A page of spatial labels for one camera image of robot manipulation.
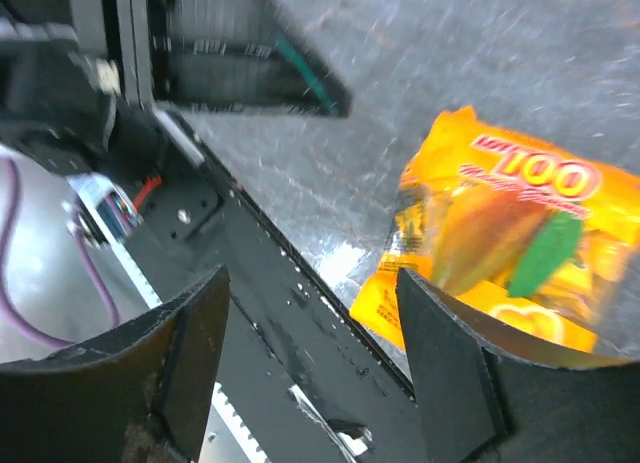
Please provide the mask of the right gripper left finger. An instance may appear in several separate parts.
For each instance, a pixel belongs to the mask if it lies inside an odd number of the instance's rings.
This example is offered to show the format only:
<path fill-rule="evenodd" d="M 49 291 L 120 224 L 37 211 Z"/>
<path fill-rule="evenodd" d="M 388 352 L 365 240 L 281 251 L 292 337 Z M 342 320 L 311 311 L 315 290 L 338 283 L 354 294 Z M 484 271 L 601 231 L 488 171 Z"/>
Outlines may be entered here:
<path fill-rule="evenodd" d="M 219 266 L 115 329 L 2 364 L 2 461 L 198 460 L 229 303 Z"/>

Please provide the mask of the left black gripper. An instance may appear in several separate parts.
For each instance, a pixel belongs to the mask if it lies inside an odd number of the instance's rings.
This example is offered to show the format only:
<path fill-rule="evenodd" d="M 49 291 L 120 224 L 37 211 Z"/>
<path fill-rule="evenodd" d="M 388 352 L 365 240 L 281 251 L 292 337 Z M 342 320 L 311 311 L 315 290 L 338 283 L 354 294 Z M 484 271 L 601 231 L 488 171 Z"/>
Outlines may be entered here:
<path fill-rule="evenodd" d="M 102 85 L 131 103 L 345 118 L 351 93 L 276 0 L 68 0 Z"/>

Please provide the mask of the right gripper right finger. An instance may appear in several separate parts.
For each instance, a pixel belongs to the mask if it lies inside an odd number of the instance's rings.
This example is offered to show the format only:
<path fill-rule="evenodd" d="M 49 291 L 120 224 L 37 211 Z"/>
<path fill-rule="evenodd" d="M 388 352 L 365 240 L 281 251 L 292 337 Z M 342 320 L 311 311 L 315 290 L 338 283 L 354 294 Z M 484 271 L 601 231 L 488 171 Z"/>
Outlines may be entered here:
<path fill-rule="evenodd" d="M 432 462 L 635 462 L 639 365 L 547 342 L 411 270 L 396 295 Z"/>

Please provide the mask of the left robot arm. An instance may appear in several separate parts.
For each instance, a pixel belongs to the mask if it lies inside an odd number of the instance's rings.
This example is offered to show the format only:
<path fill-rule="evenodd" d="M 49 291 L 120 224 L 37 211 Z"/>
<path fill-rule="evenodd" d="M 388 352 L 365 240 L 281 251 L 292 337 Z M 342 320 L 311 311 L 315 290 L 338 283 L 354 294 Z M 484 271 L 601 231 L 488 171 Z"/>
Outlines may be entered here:
<path fill-rule="evenodd" d="M 61 176 L 208 166 L 186 111 L 344 118 L 351 99 L 276 0 L 1 0 L 1 140 Z"/>

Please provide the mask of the orange mango candy bag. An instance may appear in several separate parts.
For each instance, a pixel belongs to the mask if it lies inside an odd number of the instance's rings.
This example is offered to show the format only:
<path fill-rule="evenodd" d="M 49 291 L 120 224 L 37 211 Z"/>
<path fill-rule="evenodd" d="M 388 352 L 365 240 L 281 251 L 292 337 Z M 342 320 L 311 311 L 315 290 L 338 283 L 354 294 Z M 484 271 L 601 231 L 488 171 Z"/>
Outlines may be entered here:
<path fill-rule="evenodd" d="M 553 144 L 442 112 L 398 184 L 398 206 L 353 319 L 404 346 L 401 269 L 532 336 L 592 352 L 639 250 L 639 179 Z"/>

